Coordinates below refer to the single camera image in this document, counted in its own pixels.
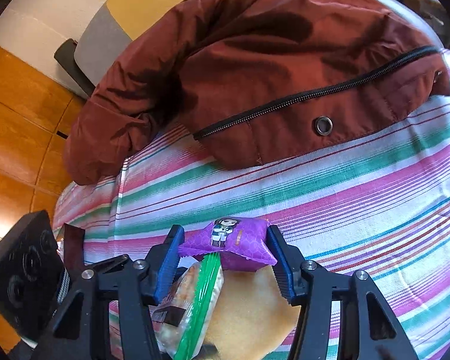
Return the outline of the yellow sponge block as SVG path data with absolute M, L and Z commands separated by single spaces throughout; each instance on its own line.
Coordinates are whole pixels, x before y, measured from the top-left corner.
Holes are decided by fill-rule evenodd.
M 297 325 L 300 308 L 290 306 L 271 267 L 225 271 L 224 283 L 198 359 L 263 359 Z

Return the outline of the green-edged cracker pack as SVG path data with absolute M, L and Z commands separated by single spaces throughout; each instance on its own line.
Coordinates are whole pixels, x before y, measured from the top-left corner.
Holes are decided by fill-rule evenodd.
M 205 255 L 172 284 L 151 314 L 159 350 L 172 359 L 199 354 L 223 285 L 218 253 Z

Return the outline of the striped tablecloth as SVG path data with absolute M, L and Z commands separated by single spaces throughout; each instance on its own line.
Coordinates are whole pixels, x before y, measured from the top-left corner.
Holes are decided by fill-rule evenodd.
M 93 263 L 142 258 L 172 225 L 191 233 L 222 215 L 268 219 L 329 271 L 368 272 L 420 359 L 450 347 L 450 96 L 375 135 L 242 171 L 174 123 L 116 177 L 70 184 L 52 226 L 82 228 Z

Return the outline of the maroon padded jacket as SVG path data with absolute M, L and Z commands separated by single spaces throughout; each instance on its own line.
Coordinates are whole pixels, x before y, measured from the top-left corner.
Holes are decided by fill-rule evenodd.
M 79 185 L 178 119 L 243 169 L 353 141 L 450 95 L 441 50 L 377 0 L 184 0 L 124 49 L 65 143 Z

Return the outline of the purple snack packet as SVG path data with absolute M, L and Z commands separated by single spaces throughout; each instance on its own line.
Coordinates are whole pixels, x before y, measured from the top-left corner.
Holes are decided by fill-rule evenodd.
M 277 263 L 266 246 L 269 226 L 266 219 L 221 217 L 188 233 L 178 254 L 201 261 L 207 254 L 218 253 L 224 270 L 255 272 Z

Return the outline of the dark red gift box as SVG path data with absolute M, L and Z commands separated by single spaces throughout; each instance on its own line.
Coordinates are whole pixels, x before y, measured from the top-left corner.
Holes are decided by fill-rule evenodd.
M 64 230 L 64 264 L 69 272 L 81 273 L 84 269 L 85 230 L 65 223 Z

